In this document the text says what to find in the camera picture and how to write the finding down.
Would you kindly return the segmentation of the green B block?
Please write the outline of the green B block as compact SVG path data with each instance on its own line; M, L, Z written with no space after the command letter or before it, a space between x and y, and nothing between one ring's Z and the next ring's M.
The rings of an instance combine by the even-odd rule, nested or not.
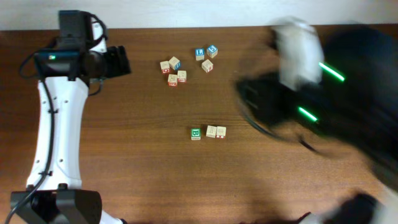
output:
M191 140L196 141L201 139L201 129L200 128L192 128L190 131Z

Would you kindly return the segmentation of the green sided letter block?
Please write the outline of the green sided letter block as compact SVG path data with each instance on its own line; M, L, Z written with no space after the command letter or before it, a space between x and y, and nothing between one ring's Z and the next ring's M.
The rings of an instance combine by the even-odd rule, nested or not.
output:
M207 129L206 129L206 137L215 138L216 137L216 132L217 132L217 127L216 126L208 125Z

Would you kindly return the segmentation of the red sided number block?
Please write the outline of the red sided number block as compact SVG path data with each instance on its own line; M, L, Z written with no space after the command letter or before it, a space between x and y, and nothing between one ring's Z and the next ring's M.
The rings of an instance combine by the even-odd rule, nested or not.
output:
M217 126L216 127L216 138L224 139L226 137L226 127Z

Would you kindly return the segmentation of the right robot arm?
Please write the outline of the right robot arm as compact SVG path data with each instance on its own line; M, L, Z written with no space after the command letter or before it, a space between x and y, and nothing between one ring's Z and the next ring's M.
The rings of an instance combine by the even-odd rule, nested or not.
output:
M365 24L334 30L322 42L316 28L285 17L271 28L279 69L242 78L236 89L244 119L281 140L272 128L288 121L347 142L363 154L385 200L359 193L299 223L397 222L397 37Z

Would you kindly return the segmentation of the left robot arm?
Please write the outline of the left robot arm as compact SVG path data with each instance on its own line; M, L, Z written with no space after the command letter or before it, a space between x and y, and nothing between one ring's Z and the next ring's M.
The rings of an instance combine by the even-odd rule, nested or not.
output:
M29 56L40 96L34 164L23 191L13 192L10 216L27 223L119 223L103 210L98 192L82 187L81 120L90 85L130 74L123 46L107 47L108 31L96 15L58 13L60 33Z

